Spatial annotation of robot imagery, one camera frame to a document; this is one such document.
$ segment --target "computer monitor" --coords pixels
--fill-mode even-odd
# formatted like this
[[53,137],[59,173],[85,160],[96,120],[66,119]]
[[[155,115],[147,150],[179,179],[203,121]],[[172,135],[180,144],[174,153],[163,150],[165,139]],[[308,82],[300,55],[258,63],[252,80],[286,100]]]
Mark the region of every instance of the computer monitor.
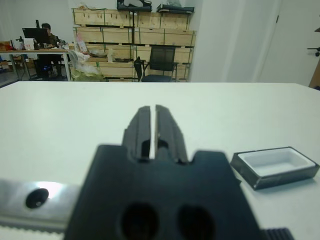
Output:
[[38,44],[49,44],[49,36],[45,28],[22,28],[26,39],[35,39]]

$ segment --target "black box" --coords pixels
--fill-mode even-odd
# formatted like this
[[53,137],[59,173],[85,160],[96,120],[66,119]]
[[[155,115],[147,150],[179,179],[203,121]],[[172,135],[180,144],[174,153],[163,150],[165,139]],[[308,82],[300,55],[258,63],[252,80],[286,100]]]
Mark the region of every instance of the black box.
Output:
[[254,190],[313,178],[320,167],[290,146],[237,152],[230,164]]

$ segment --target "office chair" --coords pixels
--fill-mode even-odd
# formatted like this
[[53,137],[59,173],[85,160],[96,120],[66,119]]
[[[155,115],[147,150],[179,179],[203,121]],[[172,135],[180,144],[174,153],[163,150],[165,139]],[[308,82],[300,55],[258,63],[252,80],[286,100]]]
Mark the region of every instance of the office chair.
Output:
[[[133,62],[134,69],[138,76],[139,82],[144,83],[168,83],[172,81],[175,70],[175,79],[177,80],[177,63],[175,60],[175,47],[153,46],[151,48],[150,60],[145,66],[145,60],[141,60],[138,56]],[[170,71],[171,76],[145,74],[147,67],[151,70]]]

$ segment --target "screw hole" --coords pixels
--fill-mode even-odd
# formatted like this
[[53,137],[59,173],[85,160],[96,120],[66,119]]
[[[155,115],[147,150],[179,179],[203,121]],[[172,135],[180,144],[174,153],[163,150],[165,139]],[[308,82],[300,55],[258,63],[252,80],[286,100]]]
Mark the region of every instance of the screw hole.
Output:
[[212,240],[214,221],[210,214],[198,206],[183,206],[178,213],[178,227],[186,240]]
[[135,203],[126,209],[121,226],[128,240],[151,240],[158,231],[159,221],[150,205]]
[[32,191],[25,200],[25,205],[29,209],[41,207],[49,197],[49,192],[45,188],[39,188]]

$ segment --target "office desk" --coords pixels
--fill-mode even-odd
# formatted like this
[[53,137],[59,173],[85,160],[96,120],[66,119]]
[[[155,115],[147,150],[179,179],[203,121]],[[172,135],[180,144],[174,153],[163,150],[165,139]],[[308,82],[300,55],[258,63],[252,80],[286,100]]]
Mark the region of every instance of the office desk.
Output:
[[[37,54],[37,55],[63,55],[63,61],[64,61],[64,66],[65,66],[65,72],[66,72],[66,78],[68,81],[71,81],[71,75],[70,75],[70,68],[69,68],[69,62],[68,62],[68,57],[67,57],[68,50],[66,49],[60,49],[60,48],[48,48],[48,49],[39,49],[39,50],[11,50],[11,51],[0,51],[0,55],[9,55],[10,60],[12,63],[14,63],[14,58],[13,55],[23,55],[23,54]],[[23,62],[24,68],[26,72],[29,74],[27,65],[25,62]],[[19,78],[19,73],[16,69],[16,65],[12,64],[13,71],[17,75],[18,80]]]
[[[81,185],[97,146],[120,145],[141,106],[151,106],[154,139],[156,104],[170,109],[190,159],[197,150],[224,151],[231,161],[235,152],[292,146],[320,164],[320,91],[297,84],[20,81],[0,89],[0,102],[3,179]],[[260,191],[236,175],[261,228],[319,240],[320,172]],[[5,227],[0,236],[62,239]]]

